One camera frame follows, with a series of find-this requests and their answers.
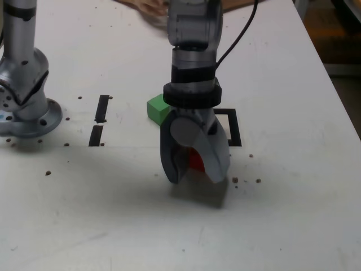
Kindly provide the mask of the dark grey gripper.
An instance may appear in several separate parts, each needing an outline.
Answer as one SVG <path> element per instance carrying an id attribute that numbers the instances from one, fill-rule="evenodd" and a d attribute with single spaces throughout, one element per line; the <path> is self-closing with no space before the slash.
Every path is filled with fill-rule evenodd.
<path id="1" fill-rule="evenodd" d="M 190 168 L 195 150 L 211 182 L 222 182 L 230 166 L 226 133 L 212 108 L 171 107 L 160 126 L 160 157 L 168 180 L 178 184 Z"/>

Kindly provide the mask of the person's hand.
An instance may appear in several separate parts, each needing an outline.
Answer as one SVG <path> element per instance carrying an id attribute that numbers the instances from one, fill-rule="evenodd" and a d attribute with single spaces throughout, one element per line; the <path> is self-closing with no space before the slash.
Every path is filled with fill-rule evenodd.
<path id="1" fill-rule="evenodd" d="M 168 1 L 137 0 L 135 5 L 139 11 L 152 17 L 162 17 L 168 14 Z"/>

